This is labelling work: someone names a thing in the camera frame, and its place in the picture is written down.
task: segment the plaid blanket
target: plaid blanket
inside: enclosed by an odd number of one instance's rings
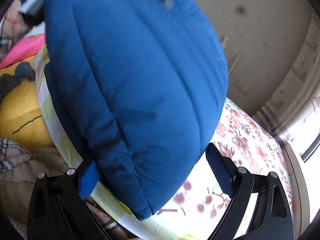
[[[32,160],[27,149],[16,142],[0,138],[0,173],[10,171],[18,164]]]
[[[19,13],[20,7],[21,0],[14,0],[0,23],[0,62],[30,30]]]

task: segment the metal rod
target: metal rod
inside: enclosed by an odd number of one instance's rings
[[[236,64],[237,64],[237,62],[238,62],[238,60],[239,60],[239,58],[240,58],[240,55],[238,56],[238,58],[236,59],[236,61],[233,63],[233,66],[232,66],[232,68],[230,69],[230,71],[229,71],[229,75],[228,75],[228,76],[230,76],[231,71],[233,71],[233,68],[236,66]]]

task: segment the dark stain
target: dark stain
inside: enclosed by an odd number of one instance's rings
[[[243,5],[236,7],[236,14],[239,16],[245,16],[248,13],[247,8]]]

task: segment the bed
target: bed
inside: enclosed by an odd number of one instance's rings
[[[70,167],[76,168],[82,159],[54,111],[44,76],[44,66],[48,62],[44,46],[33,60],[41,114],[60,154]],[[280,145],[228,98],[211,141],[222,155],[231,158],[237,166],[246,167],[251,173],[267,175],[275,171],[281,179],[293,215],[292,188]],[[222,193],[204,155],[177,193],[147,220],[137,220],[101,183],[97,184],[91,196],[123,227],[145,240],[207,239],[230,202],[228,196]],[[244,234],[248,228],[255,200],[253,196],[237,236]]]

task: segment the blue mesh pad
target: blue mesh pad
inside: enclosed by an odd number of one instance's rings
[[[222,192],[229,195],[230,198],[233,198],[233,177],[228,172],[223,161],[221,160],[221,157],[218,156],[218,154],[220,154],[218,150],[214,149],[210,145],[205,151],[205,157],[207,158],[210,168],[212,169]]]
[[[86,196],[91,195],[99,179],[100,174],[97,165],[95,162],[92,162],[79,181],[78,193],[82,200],[84,200]]]

